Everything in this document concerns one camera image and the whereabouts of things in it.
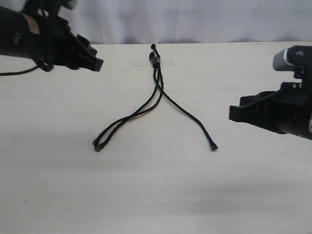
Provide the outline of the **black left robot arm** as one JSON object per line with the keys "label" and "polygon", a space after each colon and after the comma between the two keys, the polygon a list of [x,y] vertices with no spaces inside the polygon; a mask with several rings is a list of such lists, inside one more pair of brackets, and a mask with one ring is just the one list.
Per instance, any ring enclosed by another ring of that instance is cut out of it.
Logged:
{"label": "black left robot arm", "polygon": [[72,10],[75,0],[28,0],[20,11],[0,8],[0,54],[30,59],[36,69],[54,66],[98,72],[104,61],[88,39],[74,35],[69,22],[59,16],[62,7]]}

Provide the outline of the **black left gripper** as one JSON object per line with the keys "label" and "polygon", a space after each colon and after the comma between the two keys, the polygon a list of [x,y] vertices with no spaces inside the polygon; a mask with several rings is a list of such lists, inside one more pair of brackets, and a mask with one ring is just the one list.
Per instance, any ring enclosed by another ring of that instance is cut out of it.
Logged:
{"label": "black left gripper", "polygon": [[83,36],[74,35],[60,7],[23,7],[15,12],[14,55],[49,72],[54,66],[99,72],[104,60]]}

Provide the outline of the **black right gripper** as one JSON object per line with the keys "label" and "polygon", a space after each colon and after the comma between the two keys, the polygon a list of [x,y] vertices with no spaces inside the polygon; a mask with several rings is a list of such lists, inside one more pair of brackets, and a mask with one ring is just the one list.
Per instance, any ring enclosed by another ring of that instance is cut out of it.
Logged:
{"label": "black right gripper", "polygon": [[229,120],[311,140],[312,91],[302,83],[283,82],[279,90],[241,97],[239,106],[230,106]]}

